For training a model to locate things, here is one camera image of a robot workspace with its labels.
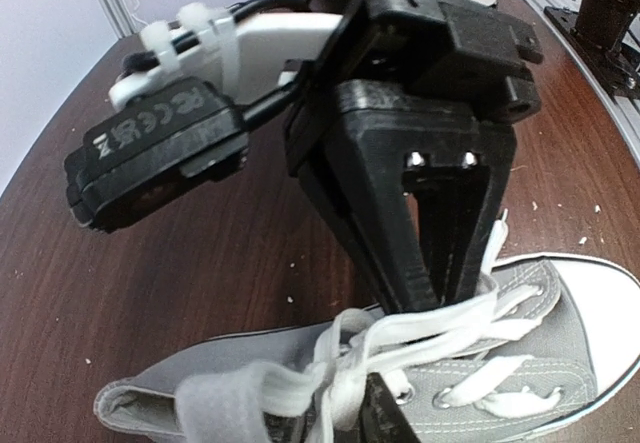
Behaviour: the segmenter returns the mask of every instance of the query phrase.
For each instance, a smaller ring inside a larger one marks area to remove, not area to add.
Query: shoe
[[[640,340],[626,333],[640,327],[640,283],[597,258],[496,261],[506,233],[496,222],[469,301],[215,338],[108,385],[94,412],[163,443],[360,442],[367,375],[379,373],[416,441],[512,442],[564,428],[638,371]]]

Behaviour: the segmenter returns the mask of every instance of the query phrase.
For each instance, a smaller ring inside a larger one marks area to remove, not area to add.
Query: screw
[[[407,168],[418,168],[426,164],[427,162],[424,160],[424,157],[417,151],[412,152],[407,157]]]
[[[466,170],[473,166],[476,166],[477,164],[478,164],[478,158],[476,158],[476,155],[474,155],[470,151],[467,151],[464,154],[464,160],[462,160],[462,168]]]

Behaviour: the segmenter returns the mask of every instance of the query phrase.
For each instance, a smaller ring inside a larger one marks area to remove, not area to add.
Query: shoelace
[[[260,382],[262,411],[296,417],[304,414],[315,398],[318,418],[306,441],[331,443],[334,429],[354,428],[369,373],[380,373],[391,393],[402,399],[415,391],[404,369],[463,356],[483,360],[486,352],[479,351],[476,343],[485,339],[517,341],[539,326],[541,318],[502,318],[538,295],[540,288],[522,285],[498,296],[497,283],[486,274],[506,240],[505,219],[506,215],[494,225],[482,265],[485,274],[479,285],[481,294],[475,298],[430,312],[390,315],[377,321],[366,311],[346,310],[318,338],[313,362],[302,374],[274,363],[249,365],[247,374],[253,375],[252,384]],[[533,356],[491,358],[458,384],[442,389],[434,404],[442,408],[474,405],[499,418],[551,411],[562,399],[559,389],[547,396],[536,395],[526,387],[515,393],[496,391],[530,359]]]

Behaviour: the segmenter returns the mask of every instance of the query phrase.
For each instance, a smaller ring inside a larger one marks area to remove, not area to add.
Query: white toe cap
[[[602,394],[638,364],[640,284],[607,264],[553,262],[582,318],[598,394]]]

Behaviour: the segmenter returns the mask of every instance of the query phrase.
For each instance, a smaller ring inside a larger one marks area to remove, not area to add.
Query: brown wooden surface
[[[560,43],[524,3],[503,0],[502,8],[537,22],[546,56],[533,69],[543,110],[518,125],[505,254],[585,253],[640,274],[638,169]],[[62,161],[111,114],[106,91],[134,47],[121,41],[96,65],[0,199],[0,442],[143,441],[93,417],[105,383],[208,337],[328,320],[368,301],[345,253],[286,177],[277,123],[252,138],[249,165],[232,179],[111,236],[76,226]],[[544,441],[640,442],[639,390],[636,378]]]

